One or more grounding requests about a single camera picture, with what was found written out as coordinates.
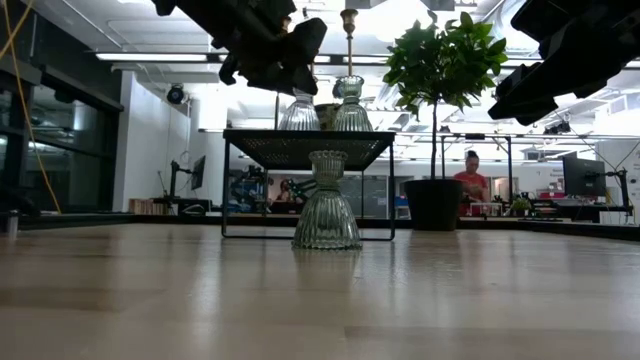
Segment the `person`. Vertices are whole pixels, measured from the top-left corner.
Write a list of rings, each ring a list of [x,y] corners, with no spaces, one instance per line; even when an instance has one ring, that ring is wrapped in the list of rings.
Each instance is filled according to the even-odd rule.
[[[488,203],[489,184],[487,179],[478,172],[479,157],[473,150],[469,150],[465,159],[465,170],[454,175],[454,179],[462,183],[463,200],[459,207],[459,215],[478,216],[482,213],[481,206],[471,206],[472,203]]]

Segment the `green ribbed glass candle holder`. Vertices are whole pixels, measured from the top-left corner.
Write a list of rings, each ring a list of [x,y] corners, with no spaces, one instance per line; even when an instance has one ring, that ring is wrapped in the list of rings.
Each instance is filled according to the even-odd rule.
[[[306,201],[298,220],[292,247],[313,250],[360,250],[359,228],[348,201],[340,191],[340,179],[348,155],[319,150],[309,154],[316,190]]]
[[[363,85],[364,79],[358,75],[343,76],[338,79],[338,91],[342,104],[335,115],[334,131],[373,131],[367,110],[360,105]]]

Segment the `black perforated metal shelf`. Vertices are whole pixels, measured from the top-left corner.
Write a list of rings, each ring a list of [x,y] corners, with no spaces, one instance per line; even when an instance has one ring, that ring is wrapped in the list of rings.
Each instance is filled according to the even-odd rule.
[[[309,170],[308,154],[316,150],[338,150],[348,155],[345,170],[364,173],[384,151],[389,152],[389,178],[387,181],[387,222],[390,235],[395,238],[395,164],[393,132],[353,131],[289,131],[264,129],[226,129],[224,139],[224,170],[222,185],[221,235],[231,239],[227,232],[230,148],[236,147],[265,171]]]

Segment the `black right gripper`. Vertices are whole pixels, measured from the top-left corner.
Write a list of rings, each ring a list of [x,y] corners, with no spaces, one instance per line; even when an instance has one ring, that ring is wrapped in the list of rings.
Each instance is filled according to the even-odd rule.
[[[531,125],[558,108],[553,97],[568,93],[588,97],[639,55],[640,40],[634,35],[564,29],[551,38],[544,61],[522,64],[498,85],[496,95],[501,100],[488,114],[494,120],[515,118],[520,125]]]

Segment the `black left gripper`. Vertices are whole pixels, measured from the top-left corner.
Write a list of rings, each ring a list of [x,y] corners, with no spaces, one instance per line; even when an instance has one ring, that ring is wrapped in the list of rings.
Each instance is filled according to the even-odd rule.
[[[249,71],[249,86],[292,95],[295,90],[316,95],[310,69],[319,53],[326,24],[311,18],[281,32],[282,18],[296,11],[293,0],[169,0],[208,35],[211,46],[227,50],[218,72],[224,84],[235,84],[234,73]]]

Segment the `medium gold candlestick holder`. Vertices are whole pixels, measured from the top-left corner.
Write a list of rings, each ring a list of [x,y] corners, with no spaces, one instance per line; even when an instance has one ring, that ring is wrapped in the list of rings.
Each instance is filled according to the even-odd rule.
[[[358,15],[358,11],[353,8],[346,8],[340,12],[340,16],[342,19],[342,27],[346,33],[347,40],[347,65],[348,65],[348,75],[353,75],[353,33],[355,31],[355,18]]]

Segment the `brown cardboard box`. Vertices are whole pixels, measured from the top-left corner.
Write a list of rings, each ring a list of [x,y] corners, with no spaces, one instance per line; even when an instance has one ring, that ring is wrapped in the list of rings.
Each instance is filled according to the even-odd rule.
[[[134,215],[166,215],[167,205],[154,199],[131,198],[128,211]]]

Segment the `green potted plant black pot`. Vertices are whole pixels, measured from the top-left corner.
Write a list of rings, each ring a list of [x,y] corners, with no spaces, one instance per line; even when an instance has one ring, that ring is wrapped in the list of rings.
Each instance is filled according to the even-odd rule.
[[[432,110],[430,176],[405,185],[413,228],[453,231],[463,183],[436,176],[437,109],[442,104],[460,111],[470,108],[471,99],[479,99],[496,86],[493,78],[508,57],[506,40],[494,39],[490,24],[476,22],[469,13],[461,12],[440,26],[435,12],[428,15],[429,25],[416,21],[388,48],[389,70],[383,81],[397,88],[398,107],[415,116],[423,106]]]

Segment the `black monitor on stand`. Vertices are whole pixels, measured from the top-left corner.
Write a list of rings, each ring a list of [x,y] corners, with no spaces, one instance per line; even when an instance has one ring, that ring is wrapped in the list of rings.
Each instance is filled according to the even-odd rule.
[[[170,187],[169,187],[169,196],[176,196],[176,180],[178,173],[185,173],[189,175],[188,184],[191,185],[192,190],[197,190],[202,187],[204,180],[204,170],[205,170],[206,156],[203,155],[200,157],[191,169],[181,168],[177,161],[172,160],[170,162]]]

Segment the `black metal frame stand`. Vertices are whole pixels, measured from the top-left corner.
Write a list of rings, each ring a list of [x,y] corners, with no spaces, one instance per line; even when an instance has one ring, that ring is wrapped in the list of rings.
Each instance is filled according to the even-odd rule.
[[[481,143],[483,141],[491,140],[497,145],[497,147],[503,150],[507,154],[507,168],[509,184],[513,184],[513,156],[512,156],[512,136],[505,134],[484,134],[484,133],[438,133],[436,137],[439,140],[441,150],[441,177],[446,177],[446,149],[445,143],[448,138],[451,138],[451,144],[456,143],[459,140],[469,141],[470,143]]]

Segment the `black computer monitor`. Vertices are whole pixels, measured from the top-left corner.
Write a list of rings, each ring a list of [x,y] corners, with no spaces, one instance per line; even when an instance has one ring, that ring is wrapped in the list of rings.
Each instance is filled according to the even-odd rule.
[[[577,157],[563,157],[565,194],[603,197],[606,194],[605,163]]]

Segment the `black aluminium table frame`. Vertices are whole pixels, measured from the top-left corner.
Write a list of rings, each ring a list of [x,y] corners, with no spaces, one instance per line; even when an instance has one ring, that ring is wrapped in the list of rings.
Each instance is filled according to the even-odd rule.
[[[219,216],[189,217],[171,215],[133,215],[125,213],[42,215],[40,217],[23,216],[19,220],[21,230],[44,230],[71,227],[89,227],[122,224],[171,224],[171,225],[222,225]],[[294,227],[295,217],[231,217],[229,226],[254,227]],[[457,222],[459,230],[513,230],[573,235],[593,238],[605,238],[640,242],[640,226],[608,225],[594,223],[548,222],[520,220],[517,218],[464,218]]]

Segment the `dark office desk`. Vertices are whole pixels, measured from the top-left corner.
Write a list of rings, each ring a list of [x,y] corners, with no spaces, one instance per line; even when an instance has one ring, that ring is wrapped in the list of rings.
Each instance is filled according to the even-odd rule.
[[[616,223],[633,215],[632,206],[581,202],[577,199],[534,199],[531,212],[536,218],[568,219],[572,222]]]

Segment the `clear ribbed glass candle holder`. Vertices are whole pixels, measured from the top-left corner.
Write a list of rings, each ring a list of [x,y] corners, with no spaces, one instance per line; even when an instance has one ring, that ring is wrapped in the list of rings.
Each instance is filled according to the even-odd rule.
[[[320,131],[320,121],[313,104],[313,97],[294,89],[295,101],[286,109],[279,121],[278,130]]]

